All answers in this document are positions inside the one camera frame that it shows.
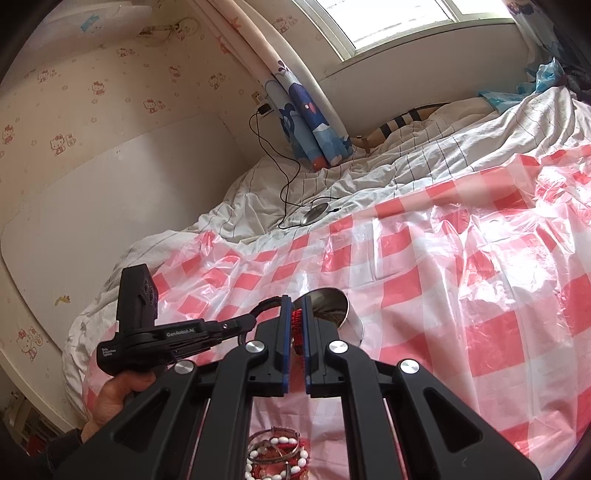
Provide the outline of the person left hand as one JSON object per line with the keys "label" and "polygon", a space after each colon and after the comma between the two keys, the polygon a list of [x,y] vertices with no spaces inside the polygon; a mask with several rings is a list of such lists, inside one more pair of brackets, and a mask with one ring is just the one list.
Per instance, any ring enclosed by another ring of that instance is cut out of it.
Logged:
{"label": "person left hand", "polygon": [[107,381],[98,394],[89,420],[81,430],[80,438],[87,442],[124,408],[125,398],[132,392],[143,392],[155,381],[155,374],[122,372]]}

